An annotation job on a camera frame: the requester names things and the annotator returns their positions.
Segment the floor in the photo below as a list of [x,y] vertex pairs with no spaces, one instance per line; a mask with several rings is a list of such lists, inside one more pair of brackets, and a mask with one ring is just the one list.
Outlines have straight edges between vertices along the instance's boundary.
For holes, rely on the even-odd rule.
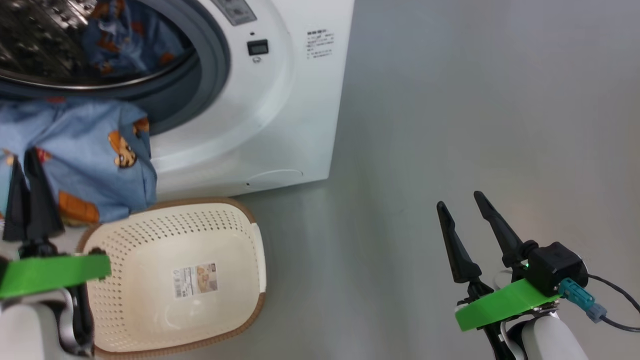
[[[638,17],[623,0],[358,0],[331,177],[239,198],[264,237],[259,319],[167,359],[491,359],[457,328],[466,289],[435,211],[490,283],[501,254],[474,190],[523,240],[561,241],[640,298]],[[640,353],[636,334],[559,314],[592,359]]]

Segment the blue cloth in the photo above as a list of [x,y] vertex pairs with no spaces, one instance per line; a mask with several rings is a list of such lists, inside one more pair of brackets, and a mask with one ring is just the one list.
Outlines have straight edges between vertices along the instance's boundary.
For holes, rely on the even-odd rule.
[[[0,101],[0,213],[12,158],[24,164],[32,147],[63,218],[104,223],[147,209],[156,201],[157,177],[146,116],[116,100]],[[77,217],[78,205],[93,210]]]
[[99,0],[83,34],[84,52],[105,77],[151,74],[184,52],[167,21],[138,1]]

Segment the white basket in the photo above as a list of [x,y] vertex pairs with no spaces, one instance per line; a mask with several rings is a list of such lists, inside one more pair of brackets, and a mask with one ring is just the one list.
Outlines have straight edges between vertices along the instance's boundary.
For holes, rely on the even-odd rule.
[[87,284],[101,356],[210,345],[246,330],[264,303],[260,229],[232,199],[160,204],[89,229],[78,247],[111,259],[111,277]]

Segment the label inside basket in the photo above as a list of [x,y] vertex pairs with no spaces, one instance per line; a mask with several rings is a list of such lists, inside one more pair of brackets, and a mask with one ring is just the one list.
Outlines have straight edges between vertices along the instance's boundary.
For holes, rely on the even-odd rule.
[[173,290],[176,299],[218,290],[216,264],[202,264],[173,271]]

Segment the green strip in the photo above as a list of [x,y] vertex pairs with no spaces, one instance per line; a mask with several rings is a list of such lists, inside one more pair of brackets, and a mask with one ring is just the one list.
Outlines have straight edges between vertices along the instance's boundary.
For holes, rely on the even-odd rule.
[[456,312],[456,320],[462,331],[477,329],[553,302],[559,297],[560,294],[546,297],[529,281],[522,279],[461,308]]
[[0,284],[0,299],[68,288],[109,275],[111,263],[107,255],[56,256],[12,261]]

